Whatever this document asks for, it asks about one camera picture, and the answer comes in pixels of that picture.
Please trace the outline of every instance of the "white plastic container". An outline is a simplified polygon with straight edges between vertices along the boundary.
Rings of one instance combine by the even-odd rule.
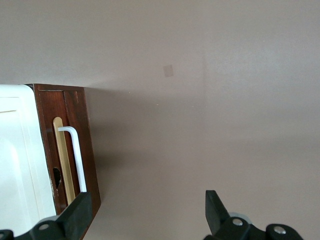
[[[0,85],[0,230],[15,236],[56,215],[35,96]]]

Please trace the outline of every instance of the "wall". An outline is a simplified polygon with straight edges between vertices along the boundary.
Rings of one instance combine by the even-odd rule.
[[[261,229],[319,239],[319,13],[312,0],[1,1],[0,83],[86,87],[102,205],[85,239],[203,239],[206,189]]]

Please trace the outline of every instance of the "metal screw head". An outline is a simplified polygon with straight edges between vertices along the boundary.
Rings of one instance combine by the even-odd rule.
[[[239,218],[233,219],[232,223],[236,226],[242,226],[244,224]]]
[[[49,224],[42,224],[40,227],[39,227],[39,230],[45,230],[49,227]]]
[[[277,234],[286,234],[286,233],[287,233],[286,230],[285,230],[283,227],[281,227],[281,226],[275,226],[275,227],[273,228],[273,230],[274,230]]]

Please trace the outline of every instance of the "dark wood panel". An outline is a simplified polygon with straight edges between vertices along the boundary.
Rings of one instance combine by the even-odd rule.
[[[78,133],[86,187],[87,191],[91,192],[92,213],[93,216],[95,216],[101,205],[101,199],[92,148],[85,92],[81,89],[77,91],[68,90],[63,93],[69,124],[74,127]]]
[[[55,177],[53,171],[53,168],[57,168],[61,172],[56,138],[53,131],[53,119],[55,117],[61,117],[64,125],[72,126],[78,132],[85,181],[87,190],[91,192],[92,212],[93,216],[95,216],[101,205],[101,199],[94,153],[92,149],[84,88],[50,84],[28,84],[28,86],[33,89],[35,94],[41,135],[48,171],[53,186],[53,199],[57,214],[60,214],[67,207],[63,178],[61,179],[59,187],[55,188]],[[80,192],[79,181],[72,141],[69,133],[65,133],[65,140],[70,160],[74,190],[75,194],[78,195]]]
[[[36,91],[37,108],[41,112],[39,116],[41,135],[44,143],[44,151],[46,155],[48,171],[53,188],[53,198],[55,203],[56,213],[60,214],[67,207],[66,191],[64,179],[58,155],[56,136],[53,130],[53,120],[59,116],[64,123],[67,123],[67,114],[64,104],[64,94],[62,91]],[[61,180],[56,187],[54,168],[58,169],[61,174]]]

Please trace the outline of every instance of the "small paper mark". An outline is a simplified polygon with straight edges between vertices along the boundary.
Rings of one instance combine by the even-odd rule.
[[[164,66],[163,71],[164,71],[164,76],[166,78],[172,77],[174,75],[174,69],[173,69],[172,65]]]

